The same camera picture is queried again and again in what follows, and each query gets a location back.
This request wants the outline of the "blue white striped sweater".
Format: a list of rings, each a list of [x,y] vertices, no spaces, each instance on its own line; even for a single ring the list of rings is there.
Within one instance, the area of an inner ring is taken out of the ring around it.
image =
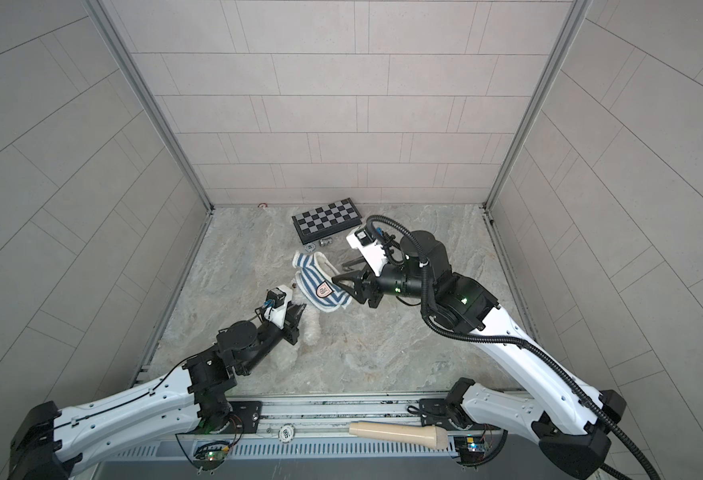
[[[296,269],[295,282],[302,295],[320,312],[332,313],[345,309],[351,297],[332,283],[339,271],[321,252],[296,252],[291,265]]]

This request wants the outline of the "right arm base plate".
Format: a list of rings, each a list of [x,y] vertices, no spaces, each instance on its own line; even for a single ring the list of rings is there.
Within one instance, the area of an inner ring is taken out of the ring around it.
[[[409,413],[421,420],[422,426],[439,426],[447,431],[463,430],[449,416],[449,408],[441,398],[421,398],[417,404],[409,406]]]

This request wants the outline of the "white teddy bear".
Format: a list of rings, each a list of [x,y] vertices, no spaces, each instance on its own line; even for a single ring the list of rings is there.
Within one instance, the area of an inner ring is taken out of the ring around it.
[[[321,311],[308,300],[297,286],[293,288],[292,301],[304,304],[305,310],[303,310],[301,315],[299,336],[296,344],[292,345],[285,340],[281,340],[268,356],[271,366],[279,373],[286,373],[295,366],[300,348],[317,346],[321,338],[319,322]]]

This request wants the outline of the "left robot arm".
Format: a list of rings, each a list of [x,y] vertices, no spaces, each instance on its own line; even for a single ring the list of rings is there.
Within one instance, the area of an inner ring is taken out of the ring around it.
[[[259,324],[220,330],[213,346],[161,376],[90,403],[47,401],[26,414],[10,442],[11,479],[68,479],[113,454],[157,437],[223,430],[226,394],[281,341],[295,344],[304,305],[256,308]]]

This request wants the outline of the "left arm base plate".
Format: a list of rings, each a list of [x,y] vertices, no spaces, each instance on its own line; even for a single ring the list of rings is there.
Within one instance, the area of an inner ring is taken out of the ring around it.
[[[211,435],[250,435],[257,432],[263,403],[261,401],[233,401],[231,412],[216,427],[205,428]]]

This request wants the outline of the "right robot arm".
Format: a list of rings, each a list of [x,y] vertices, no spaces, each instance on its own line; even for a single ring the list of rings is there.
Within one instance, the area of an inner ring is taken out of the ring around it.
[[[477,346],[531,396],[521,400],[461,378],[445,398],[441,418],[460,430],[493,426],[503,438],[523,436],[573,478],[587,479],[599,470],[623,478],[607,465],[607,454],[613,440],[637,450],[619,428],[625,400],[615,390],[599,391],[577,379],[551,357],[489,290],[453,271],[433,234],[403,228],[391,235],[367,224],[346,241],[364,266],[351,270],[345,264],[345,272],[333,276],[334,285],[371,308],[387,295],[413,298],[431,331]]]

